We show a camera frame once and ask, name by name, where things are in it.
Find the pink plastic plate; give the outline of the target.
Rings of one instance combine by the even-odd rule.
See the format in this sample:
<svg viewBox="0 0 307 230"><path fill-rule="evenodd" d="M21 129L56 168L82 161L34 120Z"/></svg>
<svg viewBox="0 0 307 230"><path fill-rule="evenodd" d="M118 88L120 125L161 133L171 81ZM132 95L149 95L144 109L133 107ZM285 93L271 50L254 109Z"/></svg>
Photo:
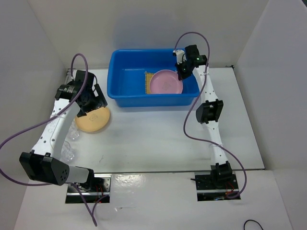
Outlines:
<svg viewBox="0 0 307 230"><path fill-rule="evenodd" d="M175 71L160 70L152 76L149 89L151 94L181 94L183 82Z"/></svg>

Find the bamboo woven mat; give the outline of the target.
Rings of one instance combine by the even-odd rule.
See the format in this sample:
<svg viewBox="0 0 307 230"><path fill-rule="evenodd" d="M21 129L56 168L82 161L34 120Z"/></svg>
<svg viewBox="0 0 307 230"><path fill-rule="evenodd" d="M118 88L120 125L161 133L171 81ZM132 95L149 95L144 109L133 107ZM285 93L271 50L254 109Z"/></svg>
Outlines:
<svg viewBox="0 0 307 230"><path fill-rule="evenodd" d="M154 76L154 73L150 73L150 72L145 72L145 93L146 94L151 94L151 90L150 90L150 81L152 79L152 77Z"/></svg>

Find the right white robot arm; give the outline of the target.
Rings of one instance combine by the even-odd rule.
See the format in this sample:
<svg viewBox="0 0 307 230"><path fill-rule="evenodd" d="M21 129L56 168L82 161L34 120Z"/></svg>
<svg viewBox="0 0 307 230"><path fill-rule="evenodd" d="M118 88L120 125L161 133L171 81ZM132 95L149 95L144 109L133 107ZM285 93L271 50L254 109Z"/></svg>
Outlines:
<svg viewBox="0 0 307 230"><path fill-rule="evenodd" d="M209 75L208 59L200 55L196 45L190 45L182 49L175 49L173 56L176 57L178 79L183 80L190 76L196 78L201 104L196 109L197 121L209 131L209 143L213 148L211 153L210 183L215 188L221 188L232 177L232 168L221 140L219 131L219 118L224 102L218 98L213 88Z"/></svg>

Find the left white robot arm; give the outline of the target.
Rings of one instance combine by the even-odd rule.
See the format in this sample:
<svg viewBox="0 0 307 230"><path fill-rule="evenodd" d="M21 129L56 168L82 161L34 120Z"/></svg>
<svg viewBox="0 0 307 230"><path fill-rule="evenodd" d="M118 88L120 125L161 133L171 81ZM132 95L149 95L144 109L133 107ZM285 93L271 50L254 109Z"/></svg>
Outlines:
<svg viewBox="0 0 307 230"><path fill-rule="evenodd" d="M61 85L56 92L52 121L49 121L30 152L19 158L29 179L47 184L76 183L88 192L103 181L92 169L69 166L61 161L61 149L70 126L90 133L102 129L109 121L110 110L93 73L78 70L75 79Z"/></svg>

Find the blue plastic bin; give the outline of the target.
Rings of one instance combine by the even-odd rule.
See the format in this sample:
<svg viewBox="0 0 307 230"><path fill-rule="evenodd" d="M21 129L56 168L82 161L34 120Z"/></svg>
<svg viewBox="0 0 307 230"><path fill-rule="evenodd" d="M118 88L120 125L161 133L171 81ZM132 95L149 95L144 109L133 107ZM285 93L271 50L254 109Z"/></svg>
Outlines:
<svg viewBox="0 0 307 230"><path fill-rule="evenodd" d="M175 70L176 57L172 49L120 49L112 53L107 94L119 107L161 107L190 105L199 95L192 75L183 80L181 94L147 94L145 73Z"/></svg>

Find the orange plastic plate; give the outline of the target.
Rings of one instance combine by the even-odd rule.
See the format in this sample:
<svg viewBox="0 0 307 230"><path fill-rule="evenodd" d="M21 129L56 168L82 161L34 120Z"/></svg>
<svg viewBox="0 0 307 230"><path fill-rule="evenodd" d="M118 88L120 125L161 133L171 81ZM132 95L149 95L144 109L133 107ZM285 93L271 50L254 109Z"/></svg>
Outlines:
<svg viewBox="0 0 307 230"><path fill-rule="evenodd" d="M101 107L86 113L85 116L75 117L76 126L84 132L96 132L105 127L110 119L110 110Z"/></svg>

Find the clear plastic cup far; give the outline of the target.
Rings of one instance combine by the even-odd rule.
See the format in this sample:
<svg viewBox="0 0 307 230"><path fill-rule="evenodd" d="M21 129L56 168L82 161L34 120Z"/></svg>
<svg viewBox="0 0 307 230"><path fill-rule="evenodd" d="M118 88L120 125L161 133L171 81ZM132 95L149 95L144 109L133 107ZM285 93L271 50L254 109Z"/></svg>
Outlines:
<svg viewBox="0 0 307 230"><path fill-rule="evenodd" d="M75 121L73 120L73 122L71 123L68 133L67 133L67 138L73 141L76 141L80 136L80 130L77 127Z"/></svg>

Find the clear plastic cup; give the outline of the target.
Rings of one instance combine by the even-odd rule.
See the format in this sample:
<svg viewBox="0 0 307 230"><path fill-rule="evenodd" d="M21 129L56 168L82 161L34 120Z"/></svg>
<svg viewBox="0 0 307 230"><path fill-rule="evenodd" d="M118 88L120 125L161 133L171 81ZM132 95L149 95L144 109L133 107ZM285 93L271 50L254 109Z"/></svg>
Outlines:
<svg viewBox="0 0 307 230"><path fill-rule="evenodd" d="M80 136L80 130L77 127L75 121L73 120L73 122L71 123L68 133L67 133L67 138L73 141L76 141Z"/></svg>
<svg viewBox="0 0 307 230"><path fill-rule="evenodd" d="M71 148L68 141L64 141L61 149L61 160L65 163L70 163L75 160L75 151Z"/></svg>

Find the clear plastic cup near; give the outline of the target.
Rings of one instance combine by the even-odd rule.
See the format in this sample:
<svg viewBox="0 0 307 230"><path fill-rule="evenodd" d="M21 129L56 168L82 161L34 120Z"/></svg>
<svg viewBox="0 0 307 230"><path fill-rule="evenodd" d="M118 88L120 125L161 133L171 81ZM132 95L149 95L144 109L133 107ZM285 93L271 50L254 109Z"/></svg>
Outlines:
<svg viewBox="0 0 307 230"><path fill-rule="evenodd" d="M75 160L75 151L71 148L68 141L64 141L61 149L61 160L65 163L70 163Z"/></svg>

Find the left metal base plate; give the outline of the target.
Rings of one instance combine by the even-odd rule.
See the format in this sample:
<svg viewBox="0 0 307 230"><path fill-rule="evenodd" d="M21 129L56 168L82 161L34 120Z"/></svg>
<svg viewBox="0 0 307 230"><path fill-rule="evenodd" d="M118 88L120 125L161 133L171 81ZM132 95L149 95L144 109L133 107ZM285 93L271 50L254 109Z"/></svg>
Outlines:
<svg viewBox="0 0 307 230"><path fill-rule="evenodd" d="M112 174L96 173L95 184L91 187L84 188L80 184L77 184L77 189L71 184L68 185L66 192L66 204L80 204L83 203L83 195L85 201L89 204L109 203L110 202L110 190Z"/></svg>

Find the metal base plate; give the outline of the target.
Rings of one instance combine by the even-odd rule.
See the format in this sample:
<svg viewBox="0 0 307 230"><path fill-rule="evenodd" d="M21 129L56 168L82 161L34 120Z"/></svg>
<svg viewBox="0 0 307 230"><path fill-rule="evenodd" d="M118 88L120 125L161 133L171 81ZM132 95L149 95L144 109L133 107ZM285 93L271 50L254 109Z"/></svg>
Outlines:
<svg viewBox="0 0 307 230"><path fill-rule="evenodd" d="M68 185L66 192L66 204L80 204L83 203L83 195L85 201L89 204L109 203L110 202L110 190L112 174L96 173L95 184L91 187L84 188L80 184L77 184L77 189L71 184Z"/></svg>
<svg viewBox="0 0 307 230"><path fill-rule="evenodd" d="M210 172L196 172L190 180L195 182L198 201L230 200L228 196L235 196L239 192L235 174L226 182L215 183Z"/></svg>

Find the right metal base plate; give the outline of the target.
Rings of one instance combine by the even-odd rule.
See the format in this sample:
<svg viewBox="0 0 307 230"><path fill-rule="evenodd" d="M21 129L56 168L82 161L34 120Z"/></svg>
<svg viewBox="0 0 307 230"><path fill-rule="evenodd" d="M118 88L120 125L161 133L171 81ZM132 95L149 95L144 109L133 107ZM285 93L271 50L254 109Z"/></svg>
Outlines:
<svg viewBox="0 0 307 230"><path fill-rule="evenodd" d="M215 183L210 172L196 172L190 180L195 182L198 201L230 200L228 196L235 196L239 192L235 174L226 182Z"/></svg>

